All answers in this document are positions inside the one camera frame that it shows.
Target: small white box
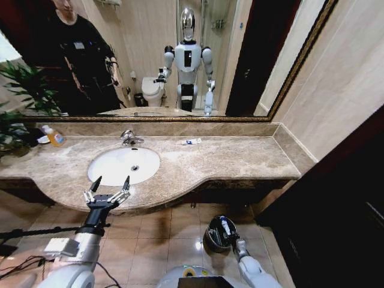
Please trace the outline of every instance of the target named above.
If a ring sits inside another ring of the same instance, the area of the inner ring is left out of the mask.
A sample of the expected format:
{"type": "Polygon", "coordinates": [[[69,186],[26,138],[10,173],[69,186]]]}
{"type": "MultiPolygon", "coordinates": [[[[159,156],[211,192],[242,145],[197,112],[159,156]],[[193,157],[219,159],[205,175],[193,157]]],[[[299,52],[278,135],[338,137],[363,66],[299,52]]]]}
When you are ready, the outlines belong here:
{"type": "Polygon", "coordinates": [[[74,257],[78,249],[79,243],[71,238],[52,238],[45,247],[44,253],[74,257]]]}

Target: toilet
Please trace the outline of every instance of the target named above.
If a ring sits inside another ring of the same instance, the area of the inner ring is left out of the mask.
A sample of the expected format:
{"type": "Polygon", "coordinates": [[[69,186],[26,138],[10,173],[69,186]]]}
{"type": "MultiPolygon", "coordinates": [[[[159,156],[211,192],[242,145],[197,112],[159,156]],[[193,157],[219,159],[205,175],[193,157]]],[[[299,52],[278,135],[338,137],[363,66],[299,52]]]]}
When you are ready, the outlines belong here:
{"type": "Polygon", "coordinates": [[[144,77],[142,83],[142,92],[144,99],[149,107],[160,107],[161,98],[164,95],[164,83],[156,82],[156,77],[144,77]]]}

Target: orange bottle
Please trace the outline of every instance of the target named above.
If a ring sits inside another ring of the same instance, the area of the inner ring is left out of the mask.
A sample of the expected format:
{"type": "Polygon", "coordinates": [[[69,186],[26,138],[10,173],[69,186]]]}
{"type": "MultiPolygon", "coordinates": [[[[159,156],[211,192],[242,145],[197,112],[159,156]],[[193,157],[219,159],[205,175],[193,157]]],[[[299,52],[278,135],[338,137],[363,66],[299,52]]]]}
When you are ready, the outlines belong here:
{"type": "Polygon", "coordinates": [[[65,139],[64,137],[58,133],[56,130],[50,128],[48,125],[44,125],[43,127],[44,133],[48,136],[48,139],[50,140],[50,143],[54,147],[60,147],[64,144],[65,139]]]}

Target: white sink basin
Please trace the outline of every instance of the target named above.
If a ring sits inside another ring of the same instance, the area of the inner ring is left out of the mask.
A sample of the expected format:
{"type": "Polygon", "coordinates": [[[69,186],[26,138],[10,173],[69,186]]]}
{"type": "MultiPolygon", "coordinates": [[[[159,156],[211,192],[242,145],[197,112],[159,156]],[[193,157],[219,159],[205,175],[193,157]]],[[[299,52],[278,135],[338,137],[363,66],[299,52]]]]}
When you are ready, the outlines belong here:
{"type": "Polygon", "coordinates": [[[100,185],[122,186],[127,176],[130,184],[143,182],[154,176],[160,167],[156,152],[145,148],[120,148],[100,154],[89,166],[92,182],[102,176],[100,185]]]}

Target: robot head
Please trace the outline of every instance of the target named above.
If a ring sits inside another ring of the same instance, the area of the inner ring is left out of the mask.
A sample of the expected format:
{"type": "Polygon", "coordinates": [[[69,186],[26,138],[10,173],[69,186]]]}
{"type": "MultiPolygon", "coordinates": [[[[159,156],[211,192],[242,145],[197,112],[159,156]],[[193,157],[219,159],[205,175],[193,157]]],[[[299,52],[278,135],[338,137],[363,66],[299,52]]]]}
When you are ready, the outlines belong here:
{"type": "Polygon", "coordinates": [[[185,7],[181,13],[181,27],[184,35],[184,41],[189,42],[193,39],[194,15],[191,8],[185,7]]]}

